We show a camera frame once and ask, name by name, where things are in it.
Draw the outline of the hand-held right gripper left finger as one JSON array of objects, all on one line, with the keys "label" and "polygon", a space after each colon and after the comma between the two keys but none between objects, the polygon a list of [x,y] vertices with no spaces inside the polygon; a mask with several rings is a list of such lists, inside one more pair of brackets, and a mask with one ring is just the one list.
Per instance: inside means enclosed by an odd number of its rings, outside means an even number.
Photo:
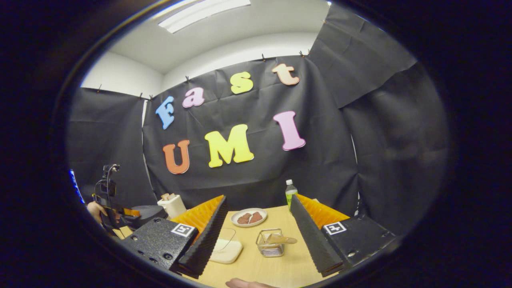
[{"label": "hand-held right gripper left finger", "polygon": [[120,241],[146,261],[198,278],[204,271],[228,212],[220,195],[167,220],[155,217]]}]

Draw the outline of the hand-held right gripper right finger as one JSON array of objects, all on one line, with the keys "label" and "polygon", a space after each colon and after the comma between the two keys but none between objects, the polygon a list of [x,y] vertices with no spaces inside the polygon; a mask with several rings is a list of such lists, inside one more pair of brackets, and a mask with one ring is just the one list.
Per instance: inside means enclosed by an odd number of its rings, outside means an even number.
[{"label": "hand-held right gripper right finger", "polygon": [[323,277],[349,270],[384,251],[396,239],[366,216],[348,217],[300,194],[290,209],[313,263]]}]

